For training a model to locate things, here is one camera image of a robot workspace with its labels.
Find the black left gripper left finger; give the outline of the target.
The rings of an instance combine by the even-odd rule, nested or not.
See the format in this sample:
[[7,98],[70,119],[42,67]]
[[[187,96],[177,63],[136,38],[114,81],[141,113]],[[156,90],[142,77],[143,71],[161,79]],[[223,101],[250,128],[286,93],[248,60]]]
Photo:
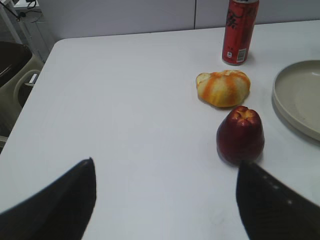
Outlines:
[[0,214],[2,240],[80,240],[97,199],[92,158]]

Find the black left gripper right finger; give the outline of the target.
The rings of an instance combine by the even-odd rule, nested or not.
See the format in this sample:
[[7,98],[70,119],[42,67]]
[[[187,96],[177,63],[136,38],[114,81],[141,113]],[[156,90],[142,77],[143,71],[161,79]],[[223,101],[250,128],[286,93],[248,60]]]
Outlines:
[[318,240],[320,207],[256,163],[238,169],[236,202],[251,240]]

